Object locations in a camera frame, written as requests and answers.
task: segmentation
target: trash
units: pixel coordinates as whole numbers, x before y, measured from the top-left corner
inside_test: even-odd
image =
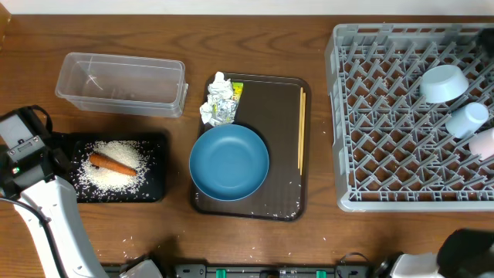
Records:
[[[202,122],[213,127],[233,123],[242,90],[243,83],[232,84],[224,73],[217,72],[215,81],[208,85],[208,101],[199,108]]]

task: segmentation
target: wooden chopsticks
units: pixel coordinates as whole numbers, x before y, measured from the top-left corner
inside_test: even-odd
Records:
[[[303,169],[303,140],[306,123],[306,94],[303,92],[303,88],[300,87],[300,110],[299,110],[299,169],[300,175],[302,175]]]

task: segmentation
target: wood grain surface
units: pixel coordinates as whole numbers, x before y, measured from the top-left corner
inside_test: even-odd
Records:
[[[167,197],[154,204],[82,204],[84,227],[102,263],[157,254],[162,263],[332,264],[348,252],[374,262],[394,251],[436,252],[455,229],[494,230],[494,214],[346,213],[336,204],[332,119],[323,51],[348,22],[494,22],[493,18],[314,16],[16,15],[0,53],[0,113],[38,104],[61,132],[163,131],[171,156]],[[91,113],[55,96],[67,53],[178,59],[190,84],[178,119]],[[201,215],[188,203],[188,156],[200,125],[204,85],[214,72],[297,76],[308,82],[308,207],[294,223]],[[0,204],[0,276],[42,277],[24,222]]]

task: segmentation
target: carrot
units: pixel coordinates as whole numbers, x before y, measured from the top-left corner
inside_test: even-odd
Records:
[[[98,167],[103,167],[111,171],[115,171],[124,175],[137,175],[137,172],[121,163],[118,163],[111,158],[106,158],[100,154],[91,154],[90,162]]]

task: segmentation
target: blue bowl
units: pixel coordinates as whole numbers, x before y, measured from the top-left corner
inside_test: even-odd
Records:
[[[226,124],[199,137],[189,160],[192,180],[207,196],[236,201],[257,190],[269,170],[261,138],[247,127]]]

